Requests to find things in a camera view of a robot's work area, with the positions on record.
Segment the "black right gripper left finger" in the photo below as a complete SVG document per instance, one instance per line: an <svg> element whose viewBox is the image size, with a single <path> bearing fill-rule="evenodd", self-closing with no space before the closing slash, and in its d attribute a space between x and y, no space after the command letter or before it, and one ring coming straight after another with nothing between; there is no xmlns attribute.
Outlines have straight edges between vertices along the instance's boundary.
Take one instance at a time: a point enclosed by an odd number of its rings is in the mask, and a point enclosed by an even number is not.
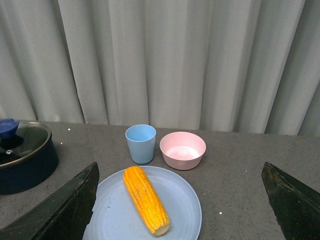
<svg viewBox="0 0 320 240"><path fill-rule="evenodd" d="M93 162L0 231L2 240L81 240L93 215L99 167Z"/></svg>

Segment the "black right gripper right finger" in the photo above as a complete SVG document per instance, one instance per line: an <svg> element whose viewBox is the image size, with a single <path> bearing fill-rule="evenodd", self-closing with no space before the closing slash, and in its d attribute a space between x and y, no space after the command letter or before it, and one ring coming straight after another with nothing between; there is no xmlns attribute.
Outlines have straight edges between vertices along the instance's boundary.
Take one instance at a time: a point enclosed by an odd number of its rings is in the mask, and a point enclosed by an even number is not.
<svg viewBox="0 0 320 240"><path fill-rule="evenodd" d="M270 162L261 172L269 204L287 240L320 238L320 193Z"/></svg>

